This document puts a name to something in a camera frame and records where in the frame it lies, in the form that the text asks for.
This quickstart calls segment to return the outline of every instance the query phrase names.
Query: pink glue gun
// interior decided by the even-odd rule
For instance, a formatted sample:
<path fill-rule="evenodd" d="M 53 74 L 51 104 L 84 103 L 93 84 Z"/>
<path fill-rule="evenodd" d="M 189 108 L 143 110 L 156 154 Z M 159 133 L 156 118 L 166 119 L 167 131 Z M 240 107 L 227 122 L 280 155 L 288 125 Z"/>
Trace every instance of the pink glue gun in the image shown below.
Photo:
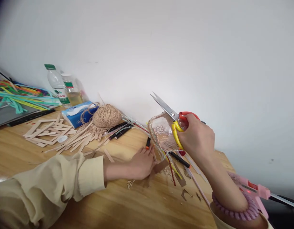
<path fill-rule="evenodd" d="M 247 194 L 251 196 L 256 206 L 258 207 L 258 209 L 268 219 L 269 215 L 266 209 L 264 208 L 264 205 L 262 204 L 260 197 L 268 200 L 269 197 L 271 196 L 270 190 L 260 184 L 258 185 L 252 184 L 248 179 L 238 174 L 235 174 L 232 172 L 227 172 L 227 173 L 229 174 L 229 176 L 232 178 L 234 183 L 239 187 L 239 189 L 242 192 L 246 192 Z"/>

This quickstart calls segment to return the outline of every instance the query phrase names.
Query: scissors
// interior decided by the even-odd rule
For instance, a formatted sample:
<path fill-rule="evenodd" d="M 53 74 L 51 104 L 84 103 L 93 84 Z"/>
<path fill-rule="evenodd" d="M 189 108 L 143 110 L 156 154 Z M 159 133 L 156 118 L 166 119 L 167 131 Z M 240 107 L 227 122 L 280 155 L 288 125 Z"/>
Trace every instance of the scissors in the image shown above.
<path fill-rule="evenodd" d="M 173 120 L 173 124 L 171 124 L 171 129 L 172 129 L 172 134 L 173 137 L 175 139 L 175 142 L 177 143 L 177 145 L 179 146 L 179 148 L 181 150 L 184 150 L 179 137 L 178 137 L 178 133 L 177 130 L 179 132 L 184 132 L 184 130 L 180 127 L 178 120 L 181 119 L 183 121 L 183 123 L 185 124 L 185 126 L 188 126 L 188 121 L 187 118 L 184 115 L 187 114 L 193 114 L 199 121 L 199 117 L 192 113 L 192 112 L 188 112 L 188 111 L 181 111 L 179 114 L 177 114 L 173 109 L 171 109 L 157 94 L 155 94 L 153 92 L 153 94 L 155 95 L 155 97 L 153 95 L 151 95 L 154 100 L 166 111 L 166 113 L 172 118 Z"/>

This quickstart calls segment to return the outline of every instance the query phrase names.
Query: left hand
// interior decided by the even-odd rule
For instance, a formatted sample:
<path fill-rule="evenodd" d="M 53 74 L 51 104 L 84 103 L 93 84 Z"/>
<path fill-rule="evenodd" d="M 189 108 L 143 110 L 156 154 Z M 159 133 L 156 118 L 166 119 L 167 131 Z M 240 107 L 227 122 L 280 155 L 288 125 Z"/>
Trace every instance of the left hand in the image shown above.
<path fill-rule="evenodd" d="M 146 150 L 140 148 L 128 162 L 129 179 L 143 180 L 150 175 L 151 170 L 157 164 L 153 161 L 154 148 Z"/>

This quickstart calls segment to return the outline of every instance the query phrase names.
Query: black pen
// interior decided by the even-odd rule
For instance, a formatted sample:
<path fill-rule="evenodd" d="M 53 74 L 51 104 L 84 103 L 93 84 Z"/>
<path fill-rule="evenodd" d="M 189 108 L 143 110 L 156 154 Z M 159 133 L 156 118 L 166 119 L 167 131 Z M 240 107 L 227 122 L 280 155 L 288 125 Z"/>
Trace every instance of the black pen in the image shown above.
<path fill-rule="evenodd" d="M 133 127 L 132 124 L 127 124 L 124 128 L 124 130 L 120 131 L 114 138 L 117 140 L 119 139 L 123 134 L 125 134 L 127 131 L 129 131 Z"/>
<path fill-rule="evenodd" d="M 177 161 L 179 161 L 182 165 L 186 166 L 190 169 L 190 164 L 188 164 L 186 161 L 183 160 L 179 155 L 175 154 L 174 152 L 170 151 L 169 154 L 173 156 Z"/>

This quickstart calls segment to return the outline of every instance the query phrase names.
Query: green bottle cap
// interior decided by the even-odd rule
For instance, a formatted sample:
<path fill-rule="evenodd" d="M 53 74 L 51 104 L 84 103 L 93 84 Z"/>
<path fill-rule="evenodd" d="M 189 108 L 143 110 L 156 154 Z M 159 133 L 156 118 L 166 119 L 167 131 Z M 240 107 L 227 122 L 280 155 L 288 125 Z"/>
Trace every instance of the green bottle cap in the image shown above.
<path fill-rule="evenodd" d="M 46 67 L 47 70 L 56 70 L 56 67 L 54 65 L 44 64 L 44 66 Z"/>

